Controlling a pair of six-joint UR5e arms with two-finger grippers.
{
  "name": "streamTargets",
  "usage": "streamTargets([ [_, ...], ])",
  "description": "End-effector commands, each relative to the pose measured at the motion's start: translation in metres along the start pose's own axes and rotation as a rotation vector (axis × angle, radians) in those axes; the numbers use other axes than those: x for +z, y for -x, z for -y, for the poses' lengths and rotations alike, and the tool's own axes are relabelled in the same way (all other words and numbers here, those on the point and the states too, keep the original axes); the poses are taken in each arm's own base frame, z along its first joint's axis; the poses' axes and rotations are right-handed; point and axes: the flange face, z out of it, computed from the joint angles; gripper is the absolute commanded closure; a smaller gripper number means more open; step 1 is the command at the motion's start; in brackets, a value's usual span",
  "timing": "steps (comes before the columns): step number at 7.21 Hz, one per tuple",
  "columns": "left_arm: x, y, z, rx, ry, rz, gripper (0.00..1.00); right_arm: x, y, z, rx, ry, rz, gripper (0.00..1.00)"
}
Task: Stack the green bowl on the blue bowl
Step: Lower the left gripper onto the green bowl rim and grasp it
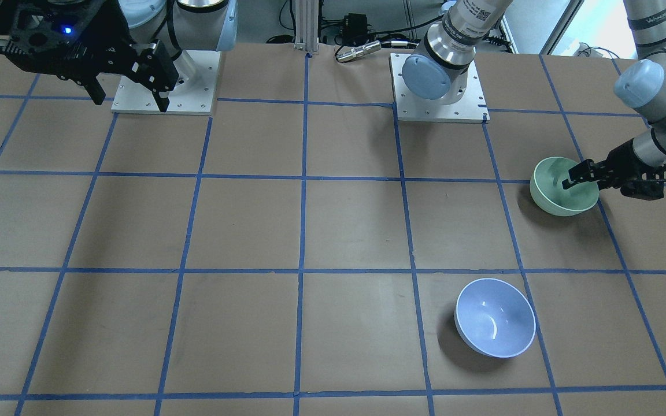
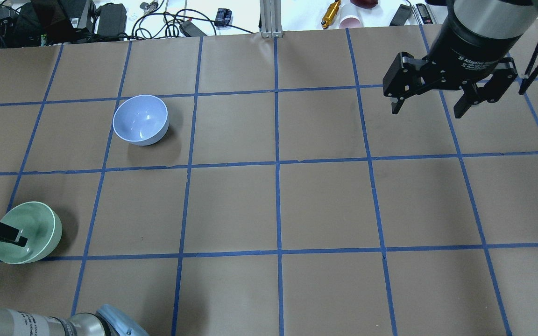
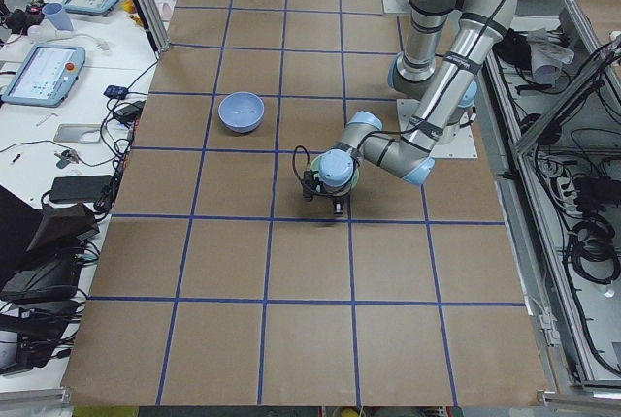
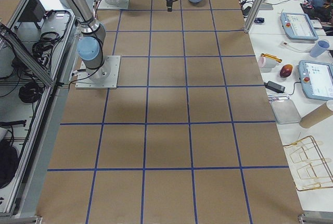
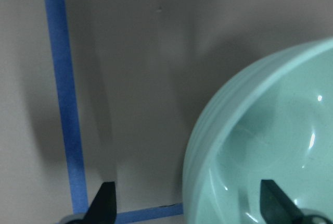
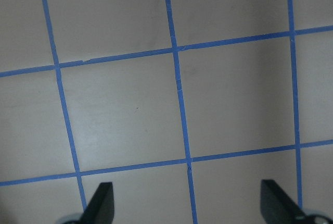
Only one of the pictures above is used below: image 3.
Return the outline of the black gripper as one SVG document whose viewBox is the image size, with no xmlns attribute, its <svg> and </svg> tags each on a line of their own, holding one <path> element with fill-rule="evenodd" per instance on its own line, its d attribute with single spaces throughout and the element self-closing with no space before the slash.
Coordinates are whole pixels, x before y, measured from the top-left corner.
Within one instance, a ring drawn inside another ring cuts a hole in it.
<svg viewBox="0 0 621 417">
<path fill-rule="evenodd" d="M 342 186 L 339 188 L 324 187 L 327 198 L 333 202 L 333 213 L 335 216 L 343 216 L 343 203 L 350 194 L 350 186 Z"/>
</svg>

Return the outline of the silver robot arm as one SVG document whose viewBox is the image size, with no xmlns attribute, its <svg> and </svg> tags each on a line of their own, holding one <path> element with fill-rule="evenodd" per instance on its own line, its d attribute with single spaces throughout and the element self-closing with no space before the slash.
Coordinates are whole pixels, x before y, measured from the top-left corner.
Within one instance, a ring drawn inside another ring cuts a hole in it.
<svg viewBox="0 0 621 417">
<path fill-rule="evenodd" d="M 342 215 L 364 162 L 414 185 L 435 161 L 434 147 L 458 126 L 468 92 L 492 47 L 503 39 L 517 0 L 406 0 L 409 34 L 392 62 L 388 85 L 417 102 L 398 131 L 369 112 L 356 113 L 334 146 L 296 175 L 303 197 L 324 197 Z"/>
</svg>

